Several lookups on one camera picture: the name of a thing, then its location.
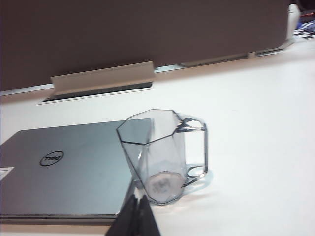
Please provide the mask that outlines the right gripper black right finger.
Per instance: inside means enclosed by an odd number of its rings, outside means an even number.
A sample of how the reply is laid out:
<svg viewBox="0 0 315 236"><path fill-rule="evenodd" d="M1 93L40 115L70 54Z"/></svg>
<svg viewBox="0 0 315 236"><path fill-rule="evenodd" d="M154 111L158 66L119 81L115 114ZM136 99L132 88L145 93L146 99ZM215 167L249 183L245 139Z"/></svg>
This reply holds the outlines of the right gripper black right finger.
<svg viewBox="0 0 315 236"><path fill-rule="evenodd" d="M138 205L138 235L161 236L150 203L145 195Z"/></svg>

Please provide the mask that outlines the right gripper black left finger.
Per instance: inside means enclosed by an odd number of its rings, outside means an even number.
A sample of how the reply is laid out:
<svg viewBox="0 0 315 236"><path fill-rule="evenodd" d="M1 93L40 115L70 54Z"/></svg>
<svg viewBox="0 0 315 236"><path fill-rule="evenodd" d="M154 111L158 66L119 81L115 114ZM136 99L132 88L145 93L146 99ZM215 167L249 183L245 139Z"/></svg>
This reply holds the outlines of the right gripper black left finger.
<svg viewBox="0 0 315 236"><path fill-rule="evenodd" d="M125 202L121 212L115 219L106 236L130 236L132 231L132 219L136 212L138 200L134 194L132 194Z"/></svg>

